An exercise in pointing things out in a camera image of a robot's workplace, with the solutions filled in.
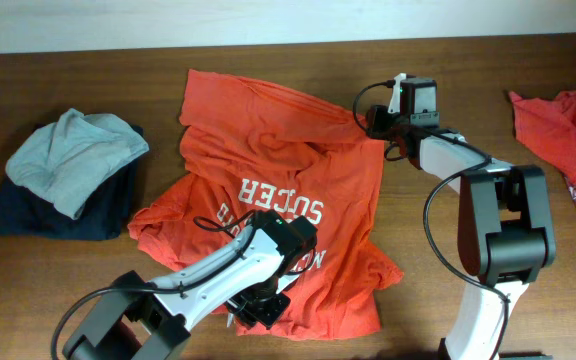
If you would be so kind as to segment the orange soccer t-shirt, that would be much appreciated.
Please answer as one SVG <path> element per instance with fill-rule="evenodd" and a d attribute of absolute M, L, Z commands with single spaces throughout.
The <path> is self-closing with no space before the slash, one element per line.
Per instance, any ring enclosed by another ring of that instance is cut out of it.
<path fill-rule="evenodd" d="M 383 144 L 332 103 L 197 70 L 188 74 L 180 121 L 186 173 L 130 221 L 138 248 L 177 271 L 225 245 L 250 210 L 306 218 L 317 245 L 295 265 L 290 305 L 271 334 L 339 340 L 378 332 L 374 292 L 403 276 L 369 238 Z"/>

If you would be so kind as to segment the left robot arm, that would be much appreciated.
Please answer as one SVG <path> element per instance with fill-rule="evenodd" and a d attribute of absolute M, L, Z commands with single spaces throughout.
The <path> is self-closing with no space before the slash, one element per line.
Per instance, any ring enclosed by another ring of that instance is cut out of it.
<path fill-rule="evenodd" d="M 73 304 L 51 338 L 54 359 L 177 359 L 191 330 L 224 306 L 247 328 L 271 328 L 290 304 L 285 290 L 312 256 L 317 229 L 305 217 L 273 210 L 237 219 L 241 231 L 219 250 L 178 272 L 144 281 L 136 272 Z"/>

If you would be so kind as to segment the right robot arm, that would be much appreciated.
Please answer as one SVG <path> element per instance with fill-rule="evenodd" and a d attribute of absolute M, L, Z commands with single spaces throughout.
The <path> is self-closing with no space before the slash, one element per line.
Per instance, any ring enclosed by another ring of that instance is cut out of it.
<path fill-rule="evenodd" d="M 499 359 L 516 303 L 556 255 L 545 174 L 536 165 L 513 165 L 440 125 L 437 83 L 400 73 L 383 82 L 387 105 L 374 105 L 356 124 L 370 138 L 388 142 L 400 159 L 438 178 L 426 198 L 422 222 L 440 263 L 464 281 L 457 318 L 437 356 L 449 360 Z M 449 187 L 459 196 L 456 268 L 439 250 L 430 208 Z"/>

